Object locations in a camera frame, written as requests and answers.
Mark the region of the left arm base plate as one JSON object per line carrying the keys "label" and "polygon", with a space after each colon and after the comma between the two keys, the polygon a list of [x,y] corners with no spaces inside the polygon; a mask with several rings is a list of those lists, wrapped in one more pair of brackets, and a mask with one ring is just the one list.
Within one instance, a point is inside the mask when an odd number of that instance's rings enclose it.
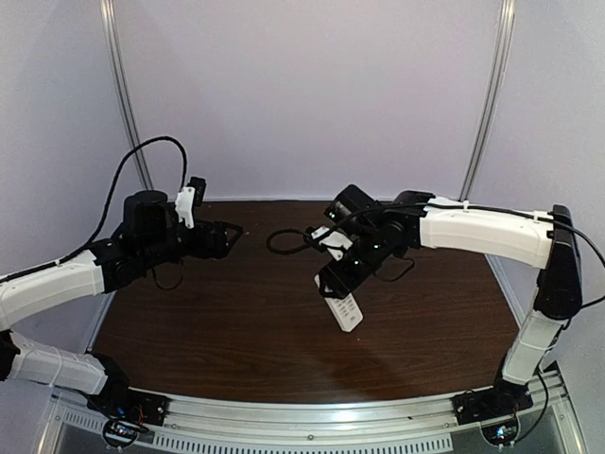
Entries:
{"label": "left arm base plate", "polygon": [[128,420],[141,425],[162,426],[169,398],[166,395],[128,389],[125,396],[114,403],[107,395],[83,395],[87,407],[113,419]]}

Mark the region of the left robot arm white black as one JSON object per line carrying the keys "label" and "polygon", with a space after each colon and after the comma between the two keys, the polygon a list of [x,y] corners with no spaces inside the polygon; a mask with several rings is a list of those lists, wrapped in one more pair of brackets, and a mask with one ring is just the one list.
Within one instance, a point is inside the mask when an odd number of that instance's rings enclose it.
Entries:
{"label": "left robot arm white black", "polygon": [[185,257],[222,259],[243,235],[241,226],[197,220],[203,192],[185,186],[175,201],[161,191],[137,192],[124,201],[123,220],[111,237],[94,241],[72,258],[1,279],[1,378],[62,387],[121,407],[130,381],[114,360],[71,353],[30,340],[13,326],[49,308],[113,293],[158,266]]}

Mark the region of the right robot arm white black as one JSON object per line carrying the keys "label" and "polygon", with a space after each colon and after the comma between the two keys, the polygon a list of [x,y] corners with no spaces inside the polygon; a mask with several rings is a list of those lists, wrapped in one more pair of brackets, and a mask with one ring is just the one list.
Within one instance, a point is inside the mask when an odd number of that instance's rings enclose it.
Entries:
{"label": "right robot arm white black", "polygon": [[532,306],[489,393],[503,407],[513,407],[527,393],[545,353],[582,308],[578,245],[563,205],[548,212],[516,212],[411,190],[381,202],[350,184],[325,215],[332,227],[321,227],[311,237],[332,255],[314,278],[330,304],[352,301],[354,291],[387,258],[410,249],[500,256],[538,270]]}

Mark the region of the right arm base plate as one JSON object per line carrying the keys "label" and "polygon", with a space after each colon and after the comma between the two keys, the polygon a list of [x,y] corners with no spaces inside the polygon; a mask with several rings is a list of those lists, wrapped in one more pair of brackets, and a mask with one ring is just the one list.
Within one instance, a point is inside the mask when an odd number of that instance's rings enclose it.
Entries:
{"label": "right arm base plate", "polygon": [[513,416],[520,410],[533,407],[533,400],[528,393],[513,397],[499,393],[494,388],[459,393],[451,398],[451,402],[460,426]]}

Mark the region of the white remote control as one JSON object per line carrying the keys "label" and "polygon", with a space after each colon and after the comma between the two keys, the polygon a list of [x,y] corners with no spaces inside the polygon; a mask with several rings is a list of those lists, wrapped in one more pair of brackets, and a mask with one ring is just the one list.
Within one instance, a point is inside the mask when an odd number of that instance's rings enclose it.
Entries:
{"label": "white remote control", "polygon": [[314,282],[339,328],[345,333],[353,332],[364,319],[353,294],[349,293],[344,299],[334,298],[333,292],[321,281],[318,274],[314,276]]}

